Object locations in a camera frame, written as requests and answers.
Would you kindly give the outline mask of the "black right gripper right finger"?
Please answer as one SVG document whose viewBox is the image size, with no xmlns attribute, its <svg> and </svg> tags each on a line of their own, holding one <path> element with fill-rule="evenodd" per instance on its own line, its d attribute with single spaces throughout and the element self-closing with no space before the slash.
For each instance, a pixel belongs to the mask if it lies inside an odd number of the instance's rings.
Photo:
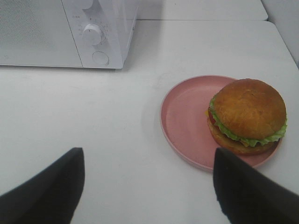
<svg viewBox="0 0 299 224">
<path fill-rule="evenodd" d="M 214 190 L 232 224 L 297 224 L 299 196 L 225 148 L 214 157 Z"/>
</svg>

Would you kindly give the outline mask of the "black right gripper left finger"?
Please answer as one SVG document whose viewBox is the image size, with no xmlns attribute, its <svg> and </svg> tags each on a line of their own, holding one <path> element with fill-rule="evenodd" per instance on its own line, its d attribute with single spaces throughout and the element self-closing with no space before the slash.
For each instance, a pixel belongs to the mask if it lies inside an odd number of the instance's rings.
<svg viewBox="0 0 299 224">
<path fill-rule="evenodd" d="M 1 195 L 2 224 L 69 224 L 84 189 L 84 152 L 72 148 L 46 169 Z"/>
</svg>

